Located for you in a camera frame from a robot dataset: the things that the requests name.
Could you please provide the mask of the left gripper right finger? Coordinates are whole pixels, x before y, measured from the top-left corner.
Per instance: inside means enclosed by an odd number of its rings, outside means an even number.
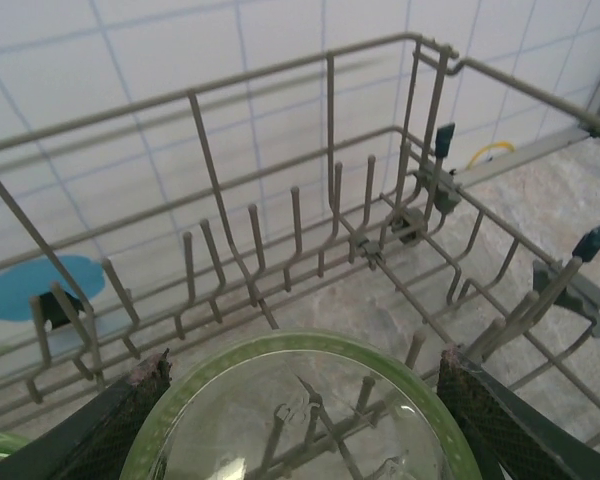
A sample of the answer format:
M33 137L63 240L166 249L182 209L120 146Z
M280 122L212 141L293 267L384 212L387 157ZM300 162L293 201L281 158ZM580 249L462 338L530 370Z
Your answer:
M443 351L437 395L484 480L600 480L600 453L562 430L455 347Z

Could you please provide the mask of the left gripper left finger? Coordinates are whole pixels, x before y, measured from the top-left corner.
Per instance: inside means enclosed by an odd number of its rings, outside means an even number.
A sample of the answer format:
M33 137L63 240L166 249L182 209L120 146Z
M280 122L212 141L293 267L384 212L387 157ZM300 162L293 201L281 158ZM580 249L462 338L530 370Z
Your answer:
M152 354L53 429L0 460L0 480L118 480L150 411L171 384Z

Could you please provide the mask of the green translucent plastic cup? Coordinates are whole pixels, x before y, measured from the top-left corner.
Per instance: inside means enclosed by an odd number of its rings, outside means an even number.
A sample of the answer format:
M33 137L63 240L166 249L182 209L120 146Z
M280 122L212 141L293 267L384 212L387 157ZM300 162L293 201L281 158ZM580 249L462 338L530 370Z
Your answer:
M483 480L409 367L349 337L279 330L180 375L119 480Z

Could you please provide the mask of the aluminium frame rail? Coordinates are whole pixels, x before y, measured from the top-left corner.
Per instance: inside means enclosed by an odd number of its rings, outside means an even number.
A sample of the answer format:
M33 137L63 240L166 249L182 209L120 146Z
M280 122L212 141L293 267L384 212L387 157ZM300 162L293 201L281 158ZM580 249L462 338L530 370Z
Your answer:
M561 130L516 149L512 153L499 156L491 162L464 170L455 176L455 182L463 188L469 188L589 137L590 133L587 130L577 126Z

